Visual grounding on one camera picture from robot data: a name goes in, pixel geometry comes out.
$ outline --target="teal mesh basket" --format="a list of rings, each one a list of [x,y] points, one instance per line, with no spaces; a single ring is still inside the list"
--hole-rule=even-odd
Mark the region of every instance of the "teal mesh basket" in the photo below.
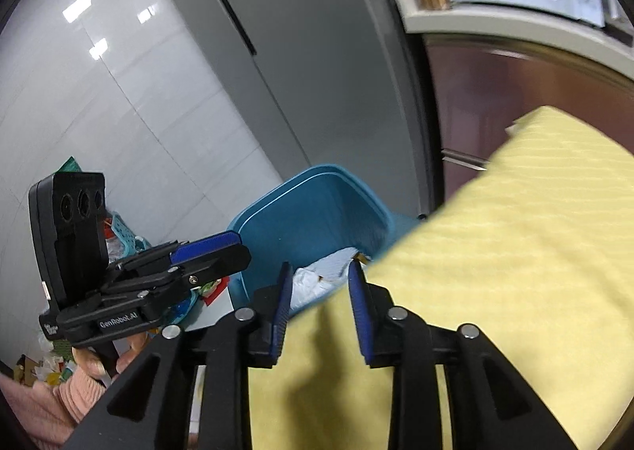
[[[124,258],[151,247],[150,243],[143,237],[134,235],[116,212],[112,213],[112,231],[124,246]]]

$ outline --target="pink sweater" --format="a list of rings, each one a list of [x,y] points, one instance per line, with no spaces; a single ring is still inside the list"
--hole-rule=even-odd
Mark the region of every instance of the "pink sweater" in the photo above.
[[[40,450],[57,450],[106,389],[82,368],[57,387],[26,387],[0,375],[0,389],[20,424]]]

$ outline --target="brown cabinet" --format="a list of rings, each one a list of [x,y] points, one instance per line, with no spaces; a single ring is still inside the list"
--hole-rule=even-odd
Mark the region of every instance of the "brown cabinet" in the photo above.
[[[426,39],[443,148],[487,159],[505,128],[551,105],[634,151],[634,84],[569,53],[507,40]],[[476,173],[445,164],[446,197]]]

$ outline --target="yellow cloth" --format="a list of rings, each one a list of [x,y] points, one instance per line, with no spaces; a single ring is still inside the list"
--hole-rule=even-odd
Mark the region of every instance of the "yellow cloth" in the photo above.
[[[428,323],[484,330],[580,450],[634,394],[634,159],[542,107],[489,170],[369,270]],[[293,320],[250,373],[254,448],[384,450],[391,371],[359,353],[348,291]]]

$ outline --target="blue plastic basket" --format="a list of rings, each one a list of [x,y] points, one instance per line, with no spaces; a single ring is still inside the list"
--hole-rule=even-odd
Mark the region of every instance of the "blue plastic basket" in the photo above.
[[[231,277],[233,306],[275,284],[284,261],[308,266],[354,246],[376,258],[417,220],[394,216],[359,178],[335,165],[309,168],[270,191],[229,224],[249,248],[248,269]]]

